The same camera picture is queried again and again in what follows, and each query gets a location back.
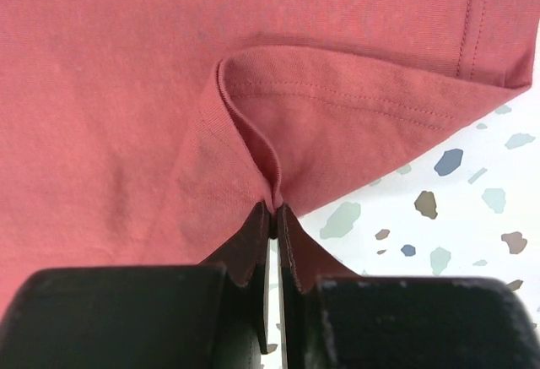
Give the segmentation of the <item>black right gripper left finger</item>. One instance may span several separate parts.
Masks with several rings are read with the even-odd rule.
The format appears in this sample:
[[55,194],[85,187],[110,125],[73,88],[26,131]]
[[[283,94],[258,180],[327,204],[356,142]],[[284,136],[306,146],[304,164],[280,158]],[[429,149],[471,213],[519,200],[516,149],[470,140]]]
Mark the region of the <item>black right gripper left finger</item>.
[[4,368],[258,368],[271,216],[196,265],[43,269],[1,321]]

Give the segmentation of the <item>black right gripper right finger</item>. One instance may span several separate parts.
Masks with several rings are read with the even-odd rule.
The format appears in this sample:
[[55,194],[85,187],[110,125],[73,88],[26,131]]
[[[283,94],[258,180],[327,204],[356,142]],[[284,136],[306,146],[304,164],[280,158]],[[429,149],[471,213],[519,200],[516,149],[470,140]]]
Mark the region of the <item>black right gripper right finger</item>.
[[286,368],[536,368],[518,297],[479,277],[356,274],[283,205],[278,240]]

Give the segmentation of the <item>dusty red t-shirt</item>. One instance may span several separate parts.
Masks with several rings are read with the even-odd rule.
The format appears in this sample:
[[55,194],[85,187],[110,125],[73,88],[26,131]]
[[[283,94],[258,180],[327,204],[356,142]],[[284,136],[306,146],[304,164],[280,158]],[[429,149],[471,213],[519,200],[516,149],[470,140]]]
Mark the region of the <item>dusty red t-shirt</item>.
[[1,0],[1,304],[196,263],[252,207],[373,182],[532,83],[539,0]]

